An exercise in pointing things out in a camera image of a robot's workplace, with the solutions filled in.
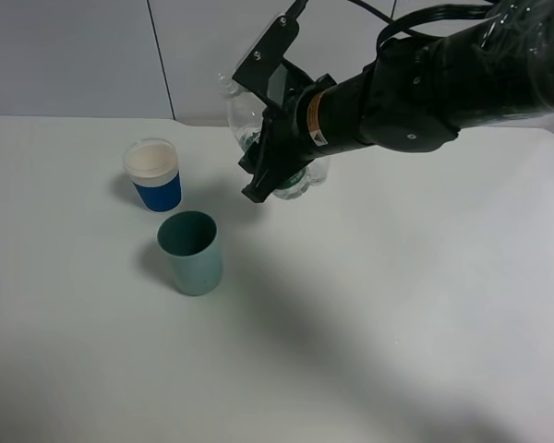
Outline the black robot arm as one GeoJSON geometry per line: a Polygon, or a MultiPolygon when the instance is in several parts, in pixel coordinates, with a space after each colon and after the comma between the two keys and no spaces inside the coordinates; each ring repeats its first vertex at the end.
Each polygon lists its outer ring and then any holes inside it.
{"type": "Polygon", "coordinates": [[[554,114],[554,1],[417,10],[390,21],[375,60],[343,82],[285,58],[305,6],[275,18],[233,75],[265,106],[240,160],[253,202],[318,158],[370,146],[431,152],[465,128],[554,114]]]}

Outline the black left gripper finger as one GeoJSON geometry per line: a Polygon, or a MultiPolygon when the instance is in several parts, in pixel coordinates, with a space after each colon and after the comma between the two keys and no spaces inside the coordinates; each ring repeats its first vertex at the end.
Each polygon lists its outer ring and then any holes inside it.
{"type": "Polygon", "coordinates": [[[273,192],[278,187],[311,164],[311,161],[301,159],[300,154],[292,150],[288,143],[272,139],[269,142],[269,170],[265,174],[250,174],[251,182],[243,189],[243,194],[255,203],[263,203],[269,196],[274,196],[273,192]]]}

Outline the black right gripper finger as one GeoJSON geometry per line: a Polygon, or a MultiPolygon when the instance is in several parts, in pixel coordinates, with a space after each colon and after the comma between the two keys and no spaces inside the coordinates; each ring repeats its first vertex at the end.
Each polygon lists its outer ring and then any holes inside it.
{"type": "Polygon", "coordinates": [[[271,159],[271,143],[268,131],[254,130],[241,138],[240,146],[244,152],[238,162],[248,174],[265,174],[269,170],[271,159]]]}

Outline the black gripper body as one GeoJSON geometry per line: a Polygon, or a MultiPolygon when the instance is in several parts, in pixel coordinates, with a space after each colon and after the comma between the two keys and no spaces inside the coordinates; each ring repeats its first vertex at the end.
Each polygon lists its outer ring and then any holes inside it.
{"type": "Polygon", "coordinates": [[[270,82],[270,98],[280,102],[270,104],[263,112],[258,142],[260,171],[300,171],[311,162],[325,158],[326,142],[316,142],[318,132],[309,127],[317,116],[312,106],[319,105],[319,96],[336,85],[326,74],[314,81],[304,73],[287,73],[270,82]]]}

